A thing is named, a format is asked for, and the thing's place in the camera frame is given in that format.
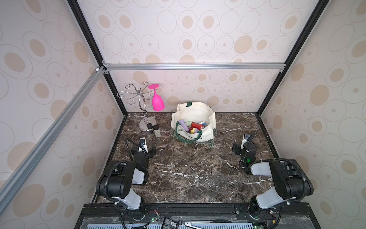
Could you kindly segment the purple flashlight bottom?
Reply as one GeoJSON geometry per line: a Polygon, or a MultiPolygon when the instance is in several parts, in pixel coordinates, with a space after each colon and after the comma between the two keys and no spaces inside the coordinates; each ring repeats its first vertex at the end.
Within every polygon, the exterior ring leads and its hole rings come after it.
{"type": "Polygon", "coordinates": [[[190,132],[190,129],[189,129],[189,127],[186,125],[186,123],[185,123],[185,121],[182,119],[182,118],[180,118],[179,119],[179,123],[180,123],[180,125],[182,126],[182,128],[186,131],[186,132],[190,132]]]}

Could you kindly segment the purple flashlight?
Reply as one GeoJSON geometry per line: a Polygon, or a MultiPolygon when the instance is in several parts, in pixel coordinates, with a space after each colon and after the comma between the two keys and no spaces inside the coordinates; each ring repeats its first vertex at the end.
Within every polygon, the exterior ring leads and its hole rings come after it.
{"type": "Polygon", "coordinates": [[[191,130],[190,130],[190,133],[191,134],[194,134],[194,133],[197,133],[199,131],[199,129],[197,129],[197,128],[192,128],[191,130]]]}
{"type": "Polygon", "coordinates": [[[186,131],[186,132],[190,132],[190,129],[189,129],[189,127],[186,125],[186,123],[185,123],[185,121],[182,119],[182,118],[180,118],[179,119],[179,123],[180,123],[180,125],[182,126],[182,128],[186,131]]]}

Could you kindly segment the small red flashlight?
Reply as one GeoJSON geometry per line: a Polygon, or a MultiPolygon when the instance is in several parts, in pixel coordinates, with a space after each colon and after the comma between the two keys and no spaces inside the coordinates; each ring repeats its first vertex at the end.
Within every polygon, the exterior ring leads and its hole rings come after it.
{"type": "Polygon", "coordinates": [[[192,122],[191,123],[191,127],[192,128],[196,128],[198,130],[203,130],[205,128],[205,125],[203,124],[198,124],[198,123],[195,123],[195,122],[192,122]]]}

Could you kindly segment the green flashlight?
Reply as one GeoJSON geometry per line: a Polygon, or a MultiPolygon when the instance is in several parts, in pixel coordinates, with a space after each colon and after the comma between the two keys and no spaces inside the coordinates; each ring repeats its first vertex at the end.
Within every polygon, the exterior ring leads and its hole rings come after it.
{"type": "Polygon", "coordinates": [[[187,122],[185,122],[185,124],[186,124],[188,127],[190,127],[190,126],[191,126],[191,124],[192,124],[192,121],[187,121],[187,122]]]}

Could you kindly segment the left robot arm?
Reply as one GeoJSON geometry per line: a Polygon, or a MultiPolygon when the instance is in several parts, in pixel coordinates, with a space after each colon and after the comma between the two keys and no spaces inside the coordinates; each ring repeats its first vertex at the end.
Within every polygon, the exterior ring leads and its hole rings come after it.
{"type": "Polygon", "coordinates": [[[144,214],[143,197],[136,194],[133,185],[145,185],[149,178],[149,159],[156,156],[156,147],[149,149],[142,139],[133,148],[126,149],[130,160],[110,161],[96,184],[96,194],[111,201],[120,210],[144,214]]]}

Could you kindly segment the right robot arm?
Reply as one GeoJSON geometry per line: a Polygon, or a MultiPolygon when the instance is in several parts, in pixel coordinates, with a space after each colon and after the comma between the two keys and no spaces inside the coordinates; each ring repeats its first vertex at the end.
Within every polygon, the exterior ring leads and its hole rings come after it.
{"type": "Polygon", "coordinates": [[[255,161],[256,144],[248,139],[233,143],[232,152],[240,156],[239,166],[253,176],[271,177],[274,186],[254,196],[248,206],[250,214],[284,204],[300,202],[314,192],[314,186],[295,159],[274,158],[255,161]]]}

